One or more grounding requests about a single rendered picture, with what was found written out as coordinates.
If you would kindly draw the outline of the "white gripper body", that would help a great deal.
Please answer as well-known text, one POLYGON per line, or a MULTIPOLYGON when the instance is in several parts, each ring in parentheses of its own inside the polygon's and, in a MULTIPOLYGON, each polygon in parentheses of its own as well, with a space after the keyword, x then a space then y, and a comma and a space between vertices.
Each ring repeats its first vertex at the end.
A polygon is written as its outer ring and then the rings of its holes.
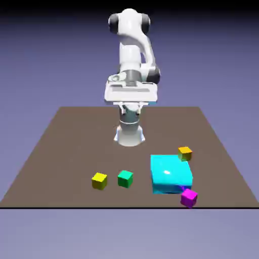
POLYGON ((113 103, 154 103, 158 99, 157 85, 136 81, 135 86, 129 86, 125 81, 107 81, 104 99, 113 103))

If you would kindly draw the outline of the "small orange cube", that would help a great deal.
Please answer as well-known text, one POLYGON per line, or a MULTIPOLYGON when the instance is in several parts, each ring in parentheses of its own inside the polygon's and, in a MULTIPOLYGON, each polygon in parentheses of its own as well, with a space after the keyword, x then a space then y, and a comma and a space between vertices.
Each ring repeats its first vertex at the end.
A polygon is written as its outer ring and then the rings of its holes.
POLYGON ((178 148, 178 158, 180 161, 189 161, 192 158, 192 150, 188 146, 178 148))

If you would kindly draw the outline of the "small green cube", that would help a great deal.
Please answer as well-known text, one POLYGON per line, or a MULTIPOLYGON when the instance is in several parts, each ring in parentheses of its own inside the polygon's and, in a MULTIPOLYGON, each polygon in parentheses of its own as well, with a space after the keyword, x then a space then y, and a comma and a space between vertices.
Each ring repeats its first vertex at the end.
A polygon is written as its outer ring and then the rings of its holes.
POLYGON ((122 170, 118 176, 118 185, 124 188, 129 188, 133 183, 133 173, 130 171, 122 170))

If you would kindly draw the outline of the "small yellow cube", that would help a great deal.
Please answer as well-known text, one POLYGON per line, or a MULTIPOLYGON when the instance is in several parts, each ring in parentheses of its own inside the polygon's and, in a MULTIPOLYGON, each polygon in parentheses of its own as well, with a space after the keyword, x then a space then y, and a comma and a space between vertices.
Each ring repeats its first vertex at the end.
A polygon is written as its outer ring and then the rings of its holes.
POLYGON ((107 175, 97 172, 92 177, 92 187, 94 189, 103 190, 107 186, 107 175))

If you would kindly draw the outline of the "small magenta cube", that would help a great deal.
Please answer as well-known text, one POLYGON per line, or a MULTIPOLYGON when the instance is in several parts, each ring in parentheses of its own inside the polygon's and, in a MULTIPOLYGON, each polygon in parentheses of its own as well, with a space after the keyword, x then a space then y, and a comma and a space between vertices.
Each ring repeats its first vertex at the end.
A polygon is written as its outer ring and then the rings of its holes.
POLYGON ((197 197, 198 197, 197 192, 190 189, 186 189, 181 194, 180 203, 187 208, 192 208, 196 204, 197 197))

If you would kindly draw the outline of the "large cyan box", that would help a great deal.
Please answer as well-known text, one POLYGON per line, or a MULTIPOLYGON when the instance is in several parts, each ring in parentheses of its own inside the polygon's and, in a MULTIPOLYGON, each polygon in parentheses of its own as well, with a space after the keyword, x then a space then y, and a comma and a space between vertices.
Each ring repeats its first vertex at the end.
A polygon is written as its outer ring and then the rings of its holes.
POLYGON ((192 188, 189 163, 177 155, 151 155, 150 170, 154 194, 179 194, 192 188))

